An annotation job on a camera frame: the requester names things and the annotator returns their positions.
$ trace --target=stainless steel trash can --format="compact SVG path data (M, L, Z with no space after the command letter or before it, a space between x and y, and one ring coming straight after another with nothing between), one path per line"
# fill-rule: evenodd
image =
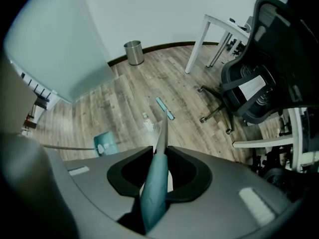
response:
M125 52L128 57L129 64L139 65L144 62L144 56L140 41L130 41L124 44Z

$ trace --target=chair base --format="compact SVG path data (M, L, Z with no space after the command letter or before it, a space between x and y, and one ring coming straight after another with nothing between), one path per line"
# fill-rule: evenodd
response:
M221 97L221 94L212 90L211 88L203 85L201 87L199 87L197 89L198 92L202 92L203 90L206 90L207 92L211 93L214 97L216 97L217 99L219 99L221 101L221 105L216 109L214 110L210 115L206 116L206 117L202 117L199 121L201 123L205 123L206 121L208 121L211 117L214 117L219 111L221 111L222 109L226 109L227 111L227 115L228 115L228 118L229 118L229 121L230 121L230 128L226 130L226 134L231 134L233 131L234 131L234 116L233 114L230 112L229 109L227 109L225 103L223 102L223 99Z

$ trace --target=wooden floor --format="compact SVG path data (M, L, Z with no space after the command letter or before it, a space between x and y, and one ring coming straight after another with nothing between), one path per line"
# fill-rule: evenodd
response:
M73 104L60 101L53 110L43 114L34 137L45 144L90 148L94 136L112 131L119 151L156 145L163 111L155 98L160 97L175 117L168 121L170 145L245 162L251 151L235 149L232 142L274 137L278 120L245 126L240 118L235 118L235 132L231 135L225 133L229 125L225 111L201 124L199 119L216 109L219 101L196 89L207 85L218 91L227 52L208 69L205 63L216 46L203 46L187 75L184 69L192 49L193 46L184 46L159 50L145 54L141 65L131 66L124 61L113 66L116 80L101 85ZM153 132L144 126L142 113L153 121ZM59 152L63 160L95 157L94 151Z

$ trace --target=desk leg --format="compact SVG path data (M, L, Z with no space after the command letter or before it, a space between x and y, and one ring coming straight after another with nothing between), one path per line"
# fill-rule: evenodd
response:
M300 108L291 108L288 109L288 112L294 136L291 170L300 172L301 155L303 153L303 127L300 118Z
M273 146L282 146L293 144L294 138L292 135L283 135L276 138L255 140L255 141L236 141L233 143L234 148L264 148Z
M233 54L233 52L235 51L235 49L238 47L239 43L241 42L241 40L237 39L237 41L235 42L235 44L233 45L233 47L231 47L228 56L227 56L227 61L230 59L231 55Z
M210 25L210 22L208 21L208 19L206 17L204 17L204 21L203 21L201 31L200 31L200 36L198 37L198 39L195 42L195 46L193 48L193 51L191 52L189 61L187 63L186 69L185 69L185 73L187 73L187 74L189 74L191 69L193 68L193 65L194 65L195 60L198 56L199 50L203 44L206 33L208 31L209 25Z
M223 52L225 49L226 45L228 44L230 38L232 37L232 34L228 31L225 31L223 37L221 38L218 46L217 46L217 51L215 54L213 54L210 59L208 60L206 67L213 66L217 59L219 58L220 54Z

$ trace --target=floor trim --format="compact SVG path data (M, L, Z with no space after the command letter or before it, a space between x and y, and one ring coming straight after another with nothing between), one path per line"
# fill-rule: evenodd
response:
M160 45L155 45L151 47L147 47L143 49L143 54L146 54L148 52L156 51L156 50L162 50L167 48L173 48L173 47L179 47L179 46L189 46L189 45L195 45L194 41L188 41L188 42L171 42L171 43L165 43ZM218 45L218 42L203 42L203 45ZM108 62L109 66L114 66L124 60L127 60L127 56L123 55L121 57L118 57L116 59L113 59Z

